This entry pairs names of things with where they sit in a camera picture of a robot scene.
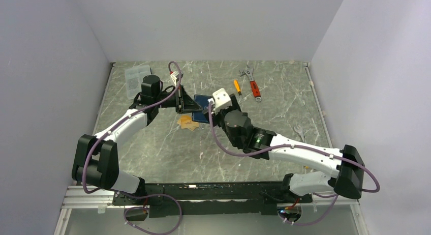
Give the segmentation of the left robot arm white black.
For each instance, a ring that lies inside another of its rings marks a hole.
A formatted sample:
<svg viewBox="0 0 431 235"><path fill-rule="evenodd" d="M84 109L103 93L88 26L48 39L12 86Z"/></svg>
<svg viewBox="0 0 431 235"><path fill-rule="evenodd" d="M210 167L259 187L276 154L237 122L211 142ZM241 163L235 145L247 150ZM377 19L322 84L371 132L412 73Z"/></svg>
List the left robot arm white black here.
<svg viewBox="0 0 431 235"><path fill-rule="evenodd" d="M122 118L96 135L79 138L72 179L97 189L125 192L132 204L142 203L147 195L145 180L120 170L118 150L155 119L159 108L174 108L178 114L203 109L182 86L174 84L164 89L158 76L145 76L141 91Z"/></svg>

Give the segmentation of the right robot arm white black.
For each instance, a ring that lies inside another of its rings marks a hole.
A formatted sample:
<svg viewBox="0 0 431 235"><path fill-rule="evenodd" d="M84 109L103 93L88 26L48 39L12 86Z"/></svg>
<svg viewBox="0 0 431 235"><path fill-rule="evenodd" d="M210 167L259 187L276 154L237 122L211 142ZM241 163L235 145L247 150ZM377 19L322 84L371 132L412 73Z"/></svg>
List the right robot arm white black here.
<svg viewBox="0 0 431 235"><path fill-rule="evenodd" d="M204 115L212 135L216 136L215 126L222 128L231 144L240 150L239 153L230 151L215 138L216 145L226 154L295 162L315 170L307 174L286 174L280 188L284 201L292 202L298 197L318 192L334 192L345 198L360 199L365 192L365 165L356 147L324 148L289 139L253 126L248 114L232 103L220 108L213 99L208 102Z"/></svg>

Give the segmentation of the blue leather card holder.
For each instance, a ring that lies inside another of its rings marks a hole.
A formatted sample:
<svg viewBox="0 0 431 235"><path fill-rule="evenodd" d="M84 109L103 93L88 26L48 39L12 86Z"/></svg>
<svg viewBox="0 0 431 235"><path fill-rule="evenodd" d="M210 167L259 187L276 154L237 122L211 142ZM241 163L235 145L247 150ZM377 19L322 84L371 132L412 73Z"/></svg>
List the blue leather card holder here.
<svg viewBox="0 0 431 235"><path fill-rule="evenodd" d="M207 109L208 109L208 100L211 98L212 96L208 96L208 95L194 96L194 101L198 103L202 109L198 111L194 111L192 113L192 121L198 122L198 123L204 123L204 124L209 123L209 120L206 118L205 113L207 112Z"/></svg>

